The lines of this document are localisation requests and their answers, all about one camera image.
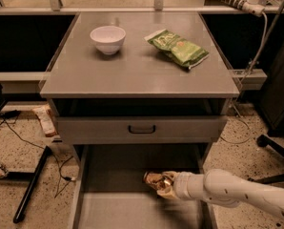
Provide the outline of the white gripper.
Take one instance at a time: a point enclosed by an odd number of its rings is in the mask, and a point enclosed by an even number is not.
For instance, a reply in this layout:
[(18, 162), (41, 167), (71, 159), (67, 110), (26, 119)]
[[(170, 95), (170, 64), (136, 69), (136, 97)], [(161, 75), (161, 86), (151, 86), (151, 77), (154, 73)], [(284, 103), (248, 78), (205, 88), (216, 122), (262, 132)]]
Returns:
[(204, 200), (204, 176), (189, 172), (165, 171), (162, 173), (165, 184), (173, 184), (160, 188), (156, 193), (165, 199), (199, 199)]

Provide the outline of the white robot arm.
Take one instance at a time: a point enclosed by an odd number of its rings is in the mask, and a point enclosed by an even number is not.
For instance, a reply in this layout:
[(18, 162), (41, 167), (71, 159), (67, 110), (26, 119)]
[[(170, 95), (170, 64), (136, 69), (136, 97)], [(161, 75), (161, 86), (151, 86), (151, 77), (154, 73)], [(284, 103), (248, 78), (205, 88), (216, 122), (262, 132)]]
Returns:
[(164, 172), (157, 194), (167, 199), (199, 199), (230, 208), (245, 202), (284, 220), (284, 188), (248, 181), (221, 169), (212, 169), (204, 175)]

